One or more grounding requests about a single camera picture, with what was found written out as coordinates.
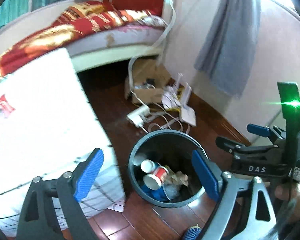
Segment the person right hand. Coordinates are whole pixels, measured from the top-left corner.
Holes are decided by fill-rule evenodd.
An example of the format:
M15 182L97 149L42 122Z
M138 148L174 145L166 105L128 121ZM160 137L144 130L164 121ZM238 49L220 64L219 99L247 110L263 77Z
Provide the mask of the person right hand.
M289 222L296 223L300 219L300 183L286 183L277 186L275 197L280 200L296 199L296 205Z

